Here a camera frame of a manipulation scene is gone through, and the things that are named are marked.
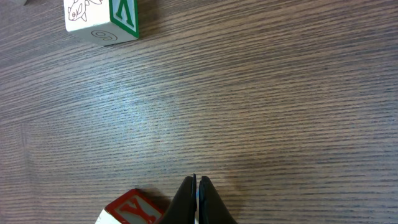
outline wooden table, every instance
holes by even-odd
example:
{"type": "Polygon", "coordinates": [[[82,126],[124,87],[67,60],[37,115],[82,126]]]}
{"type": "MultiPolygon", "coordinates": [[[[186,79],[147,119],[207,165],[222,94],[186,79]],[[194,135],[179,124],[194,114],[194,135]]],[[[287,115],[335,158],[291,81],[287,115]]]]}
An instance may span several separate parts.
{"type": "Polygon", "coordinates": [[[138,0],[98,47],[0,3],[0,223],[209,176],[238,223],[398,223],[398,1],[138,0]]]}

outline alphabet block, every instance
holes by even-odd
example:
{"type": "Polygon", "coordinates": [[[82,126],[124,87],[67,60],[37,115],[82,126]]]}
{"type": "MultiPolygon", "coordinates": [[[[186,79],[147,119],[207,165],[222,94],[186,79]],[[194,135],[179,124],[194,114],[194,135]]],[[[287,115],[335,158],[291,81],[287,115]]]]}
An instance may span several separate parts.
{"type": "Polygon", "coordinates": [[[67,31],[98,45],[139,38],[136,0],[63,0],[67,31]]]}
{"type": "Polygon", "coordinates": [[[162,215],[162,210],[134,189],[107,205],[95,224],[153,224],[162,215]]]}

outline red square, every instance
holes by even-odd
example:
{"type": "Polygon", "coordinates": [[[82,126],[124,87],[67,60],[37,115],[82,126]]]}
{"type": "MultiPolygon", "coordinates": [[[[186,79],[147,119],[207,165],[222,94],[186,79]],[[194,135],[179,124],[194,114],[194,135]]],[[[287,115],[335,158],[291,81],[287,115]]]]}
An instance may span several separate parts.
{"type": "Polygon", "coordinates": [[[153,224],[164,214],[136,189],[111,202],[105,210],[123,224],[153,224]]]}

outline spiral drawing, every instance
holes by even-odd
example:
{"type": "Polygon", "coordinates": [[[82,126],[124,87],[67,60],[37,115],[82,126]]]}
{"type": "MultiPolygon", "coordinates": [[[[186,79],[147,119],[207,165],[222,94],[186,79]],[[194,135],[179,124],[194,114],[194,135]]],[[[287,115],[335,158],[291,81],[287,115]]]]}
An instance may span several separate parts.
{"type": "Polygon", "coordinates": [[[118,37],[116,37],[114,34],[103,30],[94,30],[93,32],[91,32],[91,34],[105,41],[115,41],[118,39],[118,37]]]}

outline wooden surface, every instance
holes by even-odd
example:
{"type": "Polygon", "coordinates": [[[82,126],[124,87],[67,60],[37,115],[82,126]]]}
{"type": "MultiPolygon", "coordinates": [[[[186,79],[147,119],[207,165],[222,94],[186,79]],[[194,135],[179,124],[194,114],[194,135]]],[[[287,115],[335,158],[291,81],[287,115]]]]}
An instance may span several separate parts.
{"type": "Polygon", "coordinates": [[[398,1],[138,0],[142,38],[0,3],[0,223],[208,175],[238,223],[398,223],[398,1]]]}

